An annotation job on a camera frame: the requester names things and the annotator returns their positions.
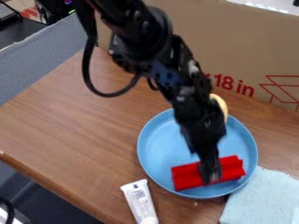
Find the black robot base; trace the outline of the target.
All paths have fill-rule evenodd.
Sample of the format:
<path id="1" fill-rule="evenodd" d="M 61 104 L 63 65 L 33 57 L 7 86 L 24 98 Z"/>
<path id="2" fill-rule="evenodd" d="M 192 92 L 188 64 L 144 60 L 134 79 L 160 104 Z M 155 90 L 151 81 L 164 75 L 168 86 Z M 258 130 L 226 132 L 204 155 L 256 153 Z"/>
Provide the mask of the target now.
<path id="1" fill-rule="evenodd" d="M 52 25 L 75 12 L 73 0 L 33 0 L 40 20 Z"/>

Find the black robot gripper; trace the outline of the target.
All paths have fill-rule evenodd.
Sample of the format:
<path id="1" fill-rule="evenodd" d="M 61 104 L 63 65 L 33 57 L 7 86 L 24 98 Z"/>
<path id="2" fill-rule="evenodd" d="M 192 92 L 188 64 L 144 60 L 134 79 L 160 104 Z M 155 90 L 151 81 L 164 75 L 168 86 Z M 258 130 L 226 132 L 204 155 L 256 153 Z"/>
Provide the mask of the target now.
<path id="1" fill-rule="evenodd" d="M 227 134 L 224 112 L 216 99 L 211 98 L 211 80 L 195 60 L 188 62 L 188 78 L 190 86 L 159 88 L 172 105 L 174 118 L 191 153 L 200 155 L 198 170 L 207 185 L 222 178 L 218 144 Z"/>

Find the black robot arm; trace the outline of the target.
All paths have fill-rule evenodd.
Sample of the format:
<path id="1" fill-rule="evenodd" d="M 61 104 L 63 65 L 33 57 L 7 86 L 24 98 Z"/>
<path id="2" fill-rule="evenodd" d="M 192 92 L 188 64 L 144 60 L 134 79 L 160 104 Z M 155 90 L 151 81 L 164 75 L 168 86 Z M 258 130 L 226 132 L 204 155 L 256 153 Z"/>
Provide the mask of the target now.
<path id="1" fill-rule="evenodd" d="M 146 78 L 150 88 L 172 105 L 190 151 L 200 159 L 198 173 L 203 182 L 220 180 L 219 142 L 227 134 L 226 115 L 212 97 L 211 80 L 183 38 L 174 34 L 166 13 L 143 0 L 73 0 L 73 6 L 88 36 L 81 73 L 89 91 L 101 97 L 116 97 Z M 111 30 L 111 58 L 134 75 L 128 84 L 112 93 L 95 87 L 89 74 L 91 56 L 99 43 L 97 19 Z"/>

